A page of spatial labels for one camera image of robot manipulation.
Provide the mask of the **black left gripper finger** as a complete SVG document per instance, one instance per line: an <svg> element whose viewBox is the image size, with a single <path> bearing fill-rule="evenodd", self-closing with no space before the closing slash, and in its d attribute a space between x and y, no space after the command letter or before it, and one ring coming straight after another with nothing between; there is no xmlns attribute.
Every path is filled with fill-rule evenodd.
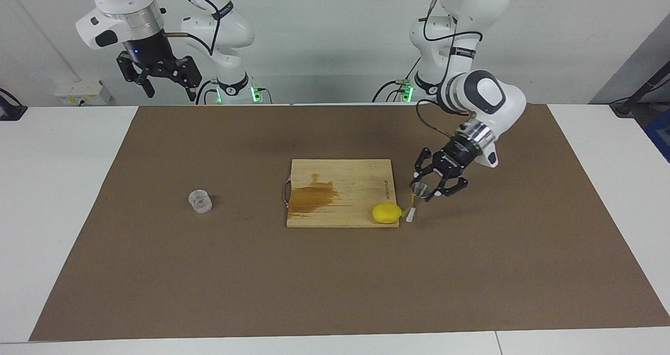
<svg viewBox="0 0 670 355"><path fill-rule="evenodd" d="M422 182L429 174L437 174L438 178L434 181L435 186L443 185L443 149L432 152L429 148L424 148L414 164L414 178L411 184Z"/></svg>
<svg viewBox="0 0 670 355"><path fill-rule="evenodd" d="M469 184L469 181L466 178L458 176L454 178L455 181L454 185L446 186L446 183L450 180L452 180L452 178L448 179L446 176L443 177L439 181L438 185L434 188L434 190L431 191L431 193L429 193L429 200L432 200L434 197L440 197L440 196L450 197L460 192L461 190L464 190Z"/></svg>

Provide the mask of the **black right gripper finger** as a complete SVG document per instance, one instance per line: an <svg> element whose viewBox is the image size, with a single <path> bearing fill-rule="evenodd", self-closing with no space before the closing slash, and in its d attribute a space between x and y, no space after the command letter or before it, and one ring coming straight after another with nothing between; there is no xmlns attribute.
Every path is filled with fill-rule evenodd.
<svg viewBox="0 0 670 355"><path fill-rule="evenodd" d="M155 90L151 81L149 81L149 69L144 69L141 73L136 70L130 55L127 52L120 52L119 56L116 59L122 76L124 76L125 81L133 83L142 87L144 94L149 98L153 98L155 95Z"/></svg>
<svg viewBox="0 0 670 355"><path fill-rule="evenodd" d="M203 80L193 56L181 59L165 58L160 61L161 76L170 79L186 90L190 102L196 100L197 90Z"/></svg>

